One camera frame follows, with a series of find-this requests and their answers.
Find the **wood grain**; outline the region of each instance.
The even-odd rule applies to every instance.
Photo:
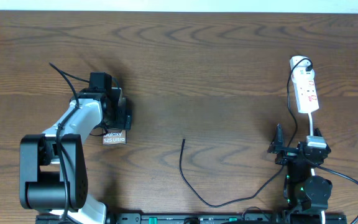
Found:
[[[81,78],[106,71],[131,102],[127,145],[89,137],[84,146],[89,192],[113,210],[284,207],[282,174],[253,200],[208,208],[183,183],[178,156],[186,137],[184,173],[207,201],[252,195],[279,169],[266,153],[275,125],[287,139],[294,128],[285,84],[295,54],[316,70],[315,126],[333,150],[325,165],[358,179],[358,15],[0,11],[0,223],[34,222],[19,203],[19,143],[71,97],[48,62]],[[299,141],[308,120],[296,116]],[[334,184],[329,211],[352,220],[358,187],[318,174]]]

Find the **power outlet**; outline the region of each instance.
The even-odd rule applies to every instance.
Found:
[[[291,70],[304,56],[294,56],[290,60]],[[314,84],[314,70],[306,71],[310,65],[308,60],[302,61],[291,74],[295,89],[296,105],[299,113],[311,113],[318,110],[316,85]]]

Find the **wooden table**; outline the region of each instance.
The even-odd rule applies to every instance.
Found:
[[[81,78],[108,72],[131,102],[126,145],[84,145],[89,193],[114,211],[285,207],[283,172],[253,200],[209,208],[178,159],[186,137],[184,173],[210,203],[252,195],[280,168],[267,154],[275,125],[287,139],[295,126],[285,85],[297,54],[314,62],[314,123],[333,150],[324,165],[358,180],[358,15],[0,11],[0,223],[34,223],[19,203],[19,143],[56,122],[72,96],[48,62]],[[301,141],[308,117],[296,117]],[[334,185],[329,211],[350,223],[358,186],[317,173]]]

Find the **white wall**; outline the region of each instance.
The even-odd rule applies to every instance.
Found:
[[[0,10],[358,13],[358,0],[0,0]]]

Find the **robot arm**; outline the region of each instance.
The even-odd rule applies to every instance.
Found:
[[[26,135],[21,141],[20,201],[24,208],[61,215],[65,208],[65,184],[62,171],[43,172],[40,166],[60,164],[57,152],[57,129],[60,131],[63,160],[69,185],[70,219],[79,223],[105,223],[107,208],[88,195],[88,179],[82,145],[94,128],[131,128],[131,111],[120,88],[112,88],[112,77],[91,73],[89,87],[78,94],[79,105],[71,99],[65,114],[42,134]]]

